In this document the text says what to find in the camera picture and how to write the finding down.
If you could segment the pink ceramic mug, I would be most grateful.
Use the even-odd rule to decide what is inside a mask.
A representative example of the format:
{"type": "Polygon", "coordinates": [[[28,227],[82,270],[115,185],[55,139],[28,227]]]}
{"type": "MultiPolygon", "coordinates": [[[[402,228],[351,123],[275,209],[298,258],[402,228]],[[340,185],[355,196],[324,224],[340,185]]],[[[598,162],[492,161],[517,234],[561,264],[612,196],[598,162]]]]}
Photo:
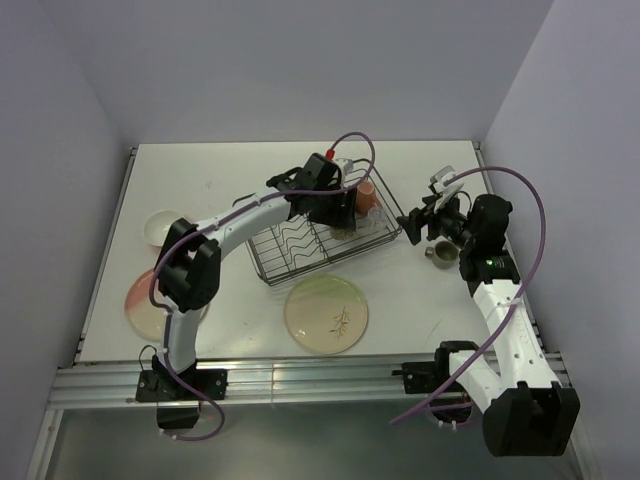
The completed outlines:
{"type": "Polygon", "coordinates": [[[356,212],[360,215],[367,215],[372,208],[378,205],[379,201],[374,184],[369,180],[362,182],[356,189],[356,212]]]}

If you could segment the clear glass cup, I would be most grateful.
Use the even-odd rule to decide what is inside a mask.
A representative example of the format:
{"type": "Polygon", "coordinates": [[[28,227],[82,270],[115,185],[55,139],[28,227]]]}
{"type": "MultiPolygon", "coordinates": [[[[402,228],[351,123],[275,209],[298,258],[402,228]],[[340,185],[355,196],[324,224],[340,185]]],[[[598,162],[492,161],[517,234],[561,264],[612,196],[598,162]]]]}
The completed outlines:
{"type": "Polygon", "coordinates": [[[382,206],[372,206],[367,212],[367,219],[371,227],[384,228],[387,226],[387,215],[382,206]]]}

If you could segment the grey-green ceramic cup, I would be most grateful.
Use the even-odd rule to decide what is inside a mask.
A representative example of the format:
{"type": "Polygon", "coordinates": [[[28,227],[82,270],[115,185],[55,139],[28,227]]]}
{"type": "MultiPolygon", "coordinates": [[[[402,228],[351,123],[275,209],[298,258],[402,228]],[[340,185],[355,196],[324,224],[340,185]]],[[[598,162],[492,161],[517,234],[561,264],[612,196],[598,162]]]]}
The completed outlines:
{"type": "Polygon", "coordinates": [[[441,240],[427,246],[425,256],[432,264],[441,270],[453,268],[459,259],[459,249],[450,241],[441,240]]]}

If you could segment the beige small bowl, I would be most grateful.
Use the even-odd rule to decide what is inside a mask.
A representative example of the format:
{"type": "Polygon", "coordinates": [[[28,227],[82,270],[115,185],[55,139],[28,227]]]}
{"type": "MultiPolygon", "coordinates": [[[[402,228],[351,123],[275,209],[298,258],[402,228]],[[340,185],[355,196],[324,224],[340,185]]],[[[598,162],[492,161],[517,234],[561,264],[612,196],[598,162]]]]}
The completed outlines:
{"type": "Polygon", "coordinates": [[[333,239],[338,241],[347,241],[357,236],[356,230],[349,230],[345,228],[331,227],[330,235],[333,239]]]}

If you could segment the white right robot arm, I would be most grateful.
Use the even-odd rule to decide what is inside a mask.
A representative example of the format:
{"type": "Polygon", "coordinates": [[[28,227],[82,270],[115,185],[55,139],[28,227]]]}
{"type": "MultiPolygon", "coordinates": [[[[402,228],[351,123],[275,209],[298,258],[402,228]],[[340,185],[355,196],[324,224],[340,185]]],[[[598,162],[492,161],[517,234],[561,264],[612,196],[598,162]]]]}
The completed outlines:
{"type": "Polygon", "coordinates": [[[493,456],[563,455],[580,400],[549,366],[522,303],[524,282],[505,248],[512,204],[483,194],[462,214],[456,197],[441,201],[431,195],[423,203],[397,221],[412,244],[443,237],[459,249],[461,277],[489,336],[482,345],[442,342],[432,368],[436,389],[395,420],[429,409],[460,385],[482,414],[483,438],[493,456]]]}

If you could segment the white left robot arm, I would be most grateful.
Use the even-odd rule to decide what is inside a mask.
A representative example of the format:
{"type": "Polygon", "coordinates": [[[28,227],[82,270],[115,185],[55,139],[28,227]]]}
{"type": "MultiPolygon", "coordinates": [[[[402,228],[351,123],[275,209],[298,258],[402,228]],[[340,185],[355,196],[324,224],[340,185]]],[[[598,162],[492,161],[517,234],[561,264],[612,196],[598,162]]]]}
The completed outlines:
{"type": "Polygon", "coordinates": [[[353,170],[349,161],[334,162],[318,153],[304,166],[266,182],[266,187],[234,201],[209,219],[178,220],[170,227],[154,268],[152,287],[162,295],[152,304],[166,311],[159,388],[183,399],[195,386],[196,337],[201,311],[220,286],[222,261],[266,229],[298,216],[342,230],[355,228],[354,187],[344,186],[353,170]]]}

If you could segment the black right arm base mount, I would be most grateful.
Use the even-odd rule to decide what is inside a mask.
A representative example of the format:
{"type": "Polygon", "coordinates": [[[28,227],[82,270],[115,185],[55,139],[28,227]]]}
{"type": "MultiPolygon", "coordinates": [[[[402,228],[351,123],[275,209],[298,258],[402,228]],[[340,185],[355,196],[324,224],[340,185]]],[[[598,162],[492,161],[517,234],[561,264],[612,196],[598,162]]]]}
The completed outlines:
{"type": "Polygon", "coordinates": [[[401,379],[405,394],[429,394],[450,377],[448,368],[449,361],[438,357],[431,361],[404,362],[391,375],[401,379]]]}

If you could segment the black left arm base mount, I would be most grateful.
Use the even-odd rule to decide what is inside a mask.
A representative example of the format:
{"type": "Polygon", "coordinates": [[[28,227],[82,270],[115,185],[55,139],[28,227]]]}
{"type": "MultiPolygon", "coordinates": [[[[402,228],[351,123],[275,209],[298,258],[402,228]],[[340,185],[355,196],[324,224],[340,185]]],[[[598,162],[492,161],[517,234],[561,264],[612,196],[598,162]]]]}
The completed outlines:
{"type": "Polygon", "coordinates": [[[140,404],[157,404],[156,423],[166,435],[180,441],[201,441],[217,436],[226,423],[226,414],[218,404],[226,395],[228,371],[225,369],[199,369],[196,364],[177,376],[172,376],[161,363],[155,347],[149,367],[138,359],[140,374],[134,401],[140,404]],[[188,436],[200,420],[203,406],[212,407],[218,414],[218,425],[208,434],[188,436]]]}

